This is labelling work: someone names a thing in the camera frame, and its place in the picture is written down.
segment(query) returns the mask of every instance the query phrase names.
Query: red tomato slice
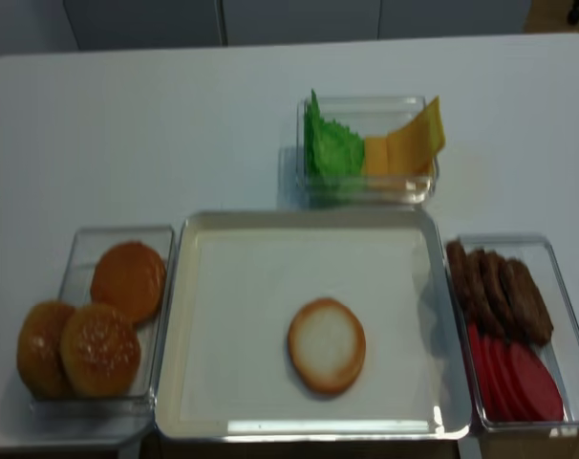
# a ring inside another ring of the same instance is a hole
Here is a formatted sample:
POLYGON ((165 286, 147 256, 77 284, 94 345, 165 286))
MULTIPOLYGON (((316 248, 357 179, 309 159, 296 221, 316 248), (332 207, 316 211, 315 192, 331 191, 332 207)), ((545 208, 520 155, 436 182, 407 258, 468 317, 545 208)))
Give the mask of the red tomato slice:
POLYGON ((479 387, 481 390, 482 406, 484 407, 487 419, 492 421, 498 419, 494 405, 491 400, 491 393, 489 392, 489 385, 487 384, 487 375, 483 366, 483 350, 481 349, 481 337, 476 324, 468 325, 468 337, 470 338, 470 349, 472 350, 472 361, 474 362, 474 370, 477 373, 479 380, 479 387))
POLYGON ((484 362, 484 369, 487 374, 487 382, 489 384, 489 390, 491 391, 491 399, 496 406, 498 412, 500 413, 500 421, 516 421, 512 414, 512 411, 508 407, 508 403, 500 387, 500 382, 498 381, 498 376, 496 375, 493 366, 493 356, 492 356, 492 340, 487 335, 482 339, 482 360, 484 362))
POLYGON ((564 403, 555 381, 531 349, 513 342, 508 351, 510 374, 536 421, 563 421, 564 403))
POLYGON ((513 419, 516 421, 533 421, 529 409, 525 406, 525 401, 518 395, 517 388, 510 376, 507 350, 501 339, 491 341, 491 363, 506 404, 512 411, 513 419))

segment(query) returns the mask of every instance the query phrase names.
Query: white table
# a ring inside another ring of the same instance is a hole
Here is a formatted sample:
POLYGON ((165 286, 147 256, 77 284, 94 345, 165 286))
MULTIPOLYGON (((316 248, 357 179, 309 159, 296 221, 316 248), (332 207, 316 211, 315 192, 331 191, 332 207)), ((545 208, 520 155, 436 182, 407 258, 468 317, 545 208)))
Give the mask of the white table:
POLYGON ((285 153, 311 87, 440 95, 448 146, 428 209, 442 236, 544 233, 579 319, 579 35, 1 59, 0 448, 147 428, 36 426, 14 369, 22 317, 56 295, 79 227, 291 206, 285 153))

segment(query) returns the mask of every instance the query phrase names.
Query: wall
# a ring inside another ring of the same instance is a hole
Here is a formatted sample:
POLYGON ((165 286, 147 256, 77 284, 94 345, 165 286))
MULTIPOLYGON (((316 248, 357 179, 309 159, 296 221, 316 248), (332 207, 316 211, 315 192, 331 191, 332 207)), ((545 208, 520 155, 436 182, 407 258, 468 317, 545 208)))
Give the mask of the wall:
POLYGON ((0 0, 0 55, 76 49, 62 0, 0 0))

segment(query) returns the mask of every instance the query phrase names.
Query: toasted bun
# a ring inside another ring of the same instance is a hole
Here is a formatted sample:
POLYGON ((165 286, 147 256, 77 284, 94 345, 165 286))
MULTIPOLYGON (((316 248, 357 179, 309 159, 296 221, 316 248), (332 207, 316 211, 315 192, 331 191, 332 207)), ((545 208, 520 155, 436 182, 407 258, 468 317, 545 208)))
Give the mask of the toasted bun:
POLYGON ((35 397, 57 399, 73 393, 60 359, 60 336, 73 306, 46 301, 27 315, 18 337, 20 378, 35 397))
POLYGON ((128 390, 140 364, 140 346, 130 321, 104 304, 79 308, 60 340, 60 355, 75 392, 112 397, 128 390))
POLYGON ((90 286, 94 303, 120 309, 133 323, 153 316, 161 304, 166 268, 141 242, 113 246, 96 264, 90 286))
POLYGON ((364 330, 351 310, 332 298, 304 306, 288 332, 291 362, 313 392, 338 394, 359 375, 366 355, 364 330))

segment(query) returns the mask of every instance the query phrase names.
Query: metal tray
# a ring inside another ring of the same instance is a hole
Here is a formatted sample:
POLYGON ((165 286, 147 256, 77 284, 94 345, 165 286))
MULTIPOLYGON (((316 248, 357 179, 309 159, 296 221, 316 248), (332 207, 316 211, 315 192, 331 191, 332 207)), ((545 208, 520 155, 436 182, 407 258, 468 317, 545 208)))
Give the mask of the metal tray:
POLYGON ((156 422, 176 440, 458 439, 471 403, 437 228, 422 210, 203 213, 182 231, 156 422), (292 317, 334 296, 364 326, 362 372, 313 396, 292 317))
POLYGON ((91 301, 90 284, 100 257, 114 245, 140 241, 156 251, 166 265, 166 282, 160 311, 137 329, 141 348, 139 371, 128 393, 101 399, 32 400, 35 415, 125 416, 151 415, 158 389, 164 331, 168 317, 168 297, 175 261, 175 232, 171 227, 81 229, 75 235, 59 299, 74 306, 91 301))
MULTIPOLYGON (((319 98, 318 102, 325 120, 336 120, 350 126, 362 137, 387 135, 407 124, 425 108, 425 98, 420 96, 319 98)), ((311 100, 306 99, 298 104, 296 180, 309 195, 312 206, 347 203, 419 205, 434 194, 440 175, 438 159, 434 160, 432 175, 325 180, 310 176, 304 148, 304 117, 310 103, 311 100)))
MULTIPOLYGON (((487 419, 479 389, 473 392, 473 399, 482 426, 489 432, 540 431, 549 436, 575 435, 579 427, 579 327, 553 248, 544 236, 533 234, 463 235, 460 236, 460 241, 466 251, 476 248, 496 251, 504 257, 521 259, 529 267, 554 326, 551 342, 540 349, 534 347, 534 351, 555 380, 564 402, 565 416, 562 423, 493 422, 487 419)), ((448 263, 446 268, 450 279, 448 263)), ((454 295, 453 297, 465 350, 466 372, 471 386, 479 388, 472 353, 469 350, 466 324, 461 308, 454 295)))

